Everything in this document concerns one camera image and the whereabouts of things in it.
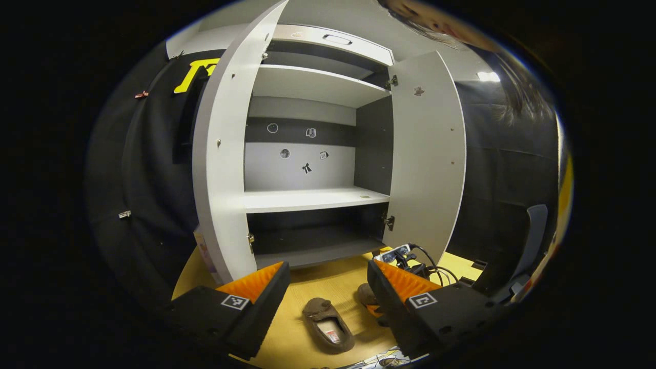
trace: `drawer handle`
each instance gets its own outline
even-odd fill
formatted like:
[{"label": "drawer handle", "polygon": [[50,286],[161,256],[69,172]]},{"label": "drawer handle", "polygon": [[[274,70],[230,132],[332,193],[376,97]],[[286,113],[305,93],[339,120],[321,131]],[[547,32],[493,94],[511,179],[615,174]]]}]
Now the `drawer handle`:
[{"label": "drawer handle", "polygon": [[346,45],[349,46],[353,43],[353,41],[347,40],[343,37],[338,37],[338,36],[333,36],[333,35],[325,35],[323,36],[323,39],[326,41],[338,43],[340,45]]}]

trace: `orange foam pad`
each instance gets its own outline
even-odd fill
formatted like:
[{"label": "orange foam pad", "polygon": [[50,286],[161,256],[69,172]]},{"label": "orange foam pad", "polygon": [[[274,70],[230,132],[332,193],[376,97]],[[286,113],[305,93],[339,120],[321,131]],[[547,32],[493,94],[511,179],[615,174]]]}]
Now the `orange foam pad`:
[{"label": "orange foam pad", "polygon": [[251,300],[251,303],[255,303],[282,264],[283,262],[281,261],[278,264],[269,265],[259,271],[224,284],[216,290],[230,295],[244,297]]},{"label": "orange foam pad", "polygon": [[378,265],[378,268],[380,268],[383,275],[385,275],[385,278],[390,282],[402,303],[405,303],[405,300],[409,297],[441,288],[439,284],[435,284],[401,268],[383,263],[376,259],[374,259],[374,262]]},{"label": "orange foam pad", "polygon": [[380,307],[380,305],[367,305],[367,310],[375,317],[380,317],[382,316],[382,313],[376,313],[376,310]]}]

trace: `metal clip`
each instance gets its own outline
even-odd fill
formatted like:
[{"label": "metal clip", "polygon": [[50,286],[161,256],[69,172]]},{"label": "metal clip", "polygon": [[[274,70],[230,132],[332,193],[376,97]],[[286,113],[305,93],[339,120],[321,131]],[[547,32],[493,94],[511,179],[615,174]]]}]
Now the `metal clip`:
[{"label": "metal clip", "polygon": [[392,79],[385,82],[385,88],[390,89],[392,87],[392,85],[395,85],[395,86],[399,85],[399,79],[396,77],[396,74],[392,76]]}]

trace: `gray chair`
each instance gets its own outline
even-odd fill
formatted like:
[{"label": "gray chair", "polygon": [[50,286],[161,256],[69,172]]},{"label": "gray chair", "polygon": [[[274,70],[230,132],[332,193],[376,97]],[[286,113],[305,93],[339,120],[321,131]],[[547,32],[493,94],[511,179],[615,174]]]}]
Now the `gray chair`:
[{"label": "gray chair", "polygon": [[[540,204],[529,207],[526,209],[526,213],[529,216],[529,232],[526,236],[526,243],[524,244],[522,255],[510,275],[510,279],[503,284],[503,287],[492,294],[491,299],[496,303],[502,303],[522,290],[530,278],[530,268],[536,262],[544,237],[548,212],[546,205]],[[483,270],[481,277],[483,277],[488,268],[489,265]]]}]

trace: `top drawer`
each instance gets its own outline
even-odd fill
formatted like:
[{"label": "top drawer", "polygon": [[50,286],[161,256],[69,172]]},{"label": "top drawer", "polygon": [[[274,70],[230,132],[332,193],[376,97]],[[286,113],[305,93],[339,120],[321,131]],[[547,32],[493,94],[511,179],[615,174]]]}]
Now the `top drawer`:
[{"label": "top drawer", "polygon": [[278,24],[272,41],[296,41],[320,45],[346,51],[391,66],[394,64],[392,51],[360,37],[348,33],[328,30],[314,26],[299,26],[296,24]]}]

